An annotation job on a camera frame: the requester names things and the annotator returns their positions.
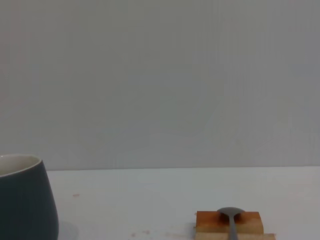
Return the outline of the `metal spoon light blue handle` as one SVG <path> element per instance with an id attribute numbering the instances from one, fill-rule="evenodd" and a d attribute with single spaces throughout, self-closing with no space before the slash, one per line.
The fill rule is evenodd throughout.
<path id="1" fill-rule="evenodd" d="M 223 207 L 218 209 L 217 212 L 228 217 L 228 221 L 229 221 L 228 240 L 238 240 L 235 216 L 240 215 L 245 211 L 237 207 Z"/>

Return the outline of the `dark grey coffee mug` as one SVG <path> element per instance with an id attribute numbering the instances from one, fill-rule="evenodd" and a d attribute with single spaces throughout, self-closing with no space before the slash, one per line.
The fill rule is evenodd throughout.
<path id="1" fill-rule="evenodd" d="M 59 219 L 42 159 L 0 155 L 0 240 L 58 240 Z"/>

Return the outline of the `orange stained wooden block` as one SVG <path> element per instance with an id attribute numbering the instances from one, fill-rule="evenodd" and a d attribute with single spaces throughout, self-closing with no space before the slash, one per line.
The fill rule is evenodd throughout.
<path id="1" fill-rule="evenodd" d="M 234 216 L 236 230 L 239 234 L 263 234 L 264 226 L 260 213 L 245 211 Z M 196 232 L 229 233 L 230 222 L 227 215 L 218 211 L 197 211 Z"/>

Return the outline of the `light wooden notched block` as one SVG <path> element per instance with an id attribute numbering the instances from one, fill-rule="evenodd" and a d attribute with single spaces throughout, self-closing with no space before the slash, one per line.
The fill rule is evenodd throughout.
<path id="1" fill-rule="evenodd" d="M 264 234 L 237 234 L 238 240 L 276 240 L 274 233 Z M 228 233 L 214 233 L 214 232 L 197 232 L 194 240 L 230 240 Z"/>

